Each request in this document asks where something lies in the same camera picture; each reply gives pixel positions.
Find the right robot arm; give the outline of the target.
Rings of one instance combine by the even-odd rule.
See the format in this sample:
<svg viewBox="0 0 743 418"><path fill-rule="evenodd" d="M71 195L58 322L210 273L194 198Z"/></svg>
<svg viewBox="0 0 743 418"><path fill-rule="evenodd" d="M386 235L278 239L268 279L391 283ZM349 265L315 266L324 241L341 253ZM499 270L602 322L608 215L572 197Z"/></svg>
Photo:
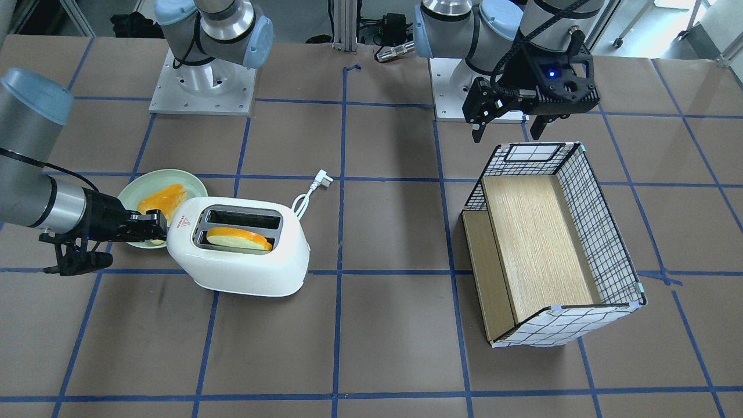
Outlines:
<svg viewBox="0 0 743 418"><path fill-rule="evenodd" d="M160 114L246 116L255 72L275 39L273 22L250 1L157 1L169 55L152 95ZM53 244L165 240L159 210L125 209L119 199L56 180L48 166L74 98L32 71L2 77L2 222L42 230Z"/></svg>

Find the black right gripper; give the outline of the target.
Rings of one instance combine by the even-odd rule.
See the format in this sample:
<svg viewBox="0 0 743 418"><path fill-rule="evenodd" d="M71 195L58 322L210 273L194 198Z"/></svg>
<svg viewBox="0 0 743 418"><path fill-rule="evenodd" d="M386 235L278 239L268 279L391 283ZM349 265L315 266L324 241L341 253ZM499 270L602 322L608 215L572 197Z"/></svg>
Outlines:
<svg viewBox="0 0 743 418"><path fill-rule="evenodd" d="M81 225L88 240L97 242L143 242L165 240L167 220L158 209L130 211L120 199L85 189Z"/></svg>

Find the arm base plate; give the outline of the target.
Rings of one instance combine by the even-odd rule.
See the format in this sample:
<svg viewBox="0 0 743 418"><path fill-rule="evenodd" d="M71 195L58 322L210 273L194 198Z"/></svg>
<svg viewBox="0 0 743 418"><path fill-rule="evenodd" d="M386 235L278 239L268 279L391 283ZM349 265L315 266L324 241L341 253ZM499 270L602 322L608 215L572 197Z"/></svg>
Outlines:
<svg viewBox="0 0 743 418"><path fill-rule="evenodd" d="M475 77L464 59L430 58L432 95L437 121L464 122L462 106Z"/></svg>
<svg viewBox="0 0 743 418"><path fill-rule="evenodd" d="M202 66L182 64L167 51L149 111L154 114L249 116L257 70L215 59Z"/></svg>

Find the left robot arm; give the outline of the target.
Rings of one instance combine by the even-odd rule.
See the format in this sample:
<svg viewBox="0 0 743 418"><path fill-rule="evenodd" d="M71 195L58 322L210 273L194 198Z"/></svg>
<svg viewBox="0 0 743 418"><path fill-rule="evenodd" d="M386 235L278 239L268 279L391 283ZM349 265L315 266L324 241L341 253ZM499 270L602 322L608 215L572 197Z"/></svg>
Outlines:
<svg viewBox="0 0 743 418"><path fill-rule="evenodd" d="M461 59L470 70L461 107L480 142L486 125L512 111L547 124L600 100L584 29L602 1L422 1L414 9L417 55Z"/></svg>

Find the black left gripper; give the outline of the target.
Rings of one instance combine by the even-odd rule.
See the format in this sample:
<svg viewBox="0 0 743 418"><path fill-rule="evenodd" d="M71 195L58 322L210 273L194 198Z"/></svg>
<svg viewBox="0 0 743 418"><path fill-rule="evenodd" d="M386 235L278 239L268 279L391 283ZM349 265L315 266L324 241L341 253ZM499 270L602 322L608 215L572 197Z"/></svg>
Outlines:
<svg viewBox="0 0 743 418"><path fill-rule="evenodd" d="M486 124L498 118L521 116L524 119L528 114L528 107L535 103L536 96L537 87L498 90L491 86L489 79L475 77L462 105L464 120L472 125L473 141L480 143ZM534 117L529 129L531 138L539 140L553 121L553 116Z"/></svg>

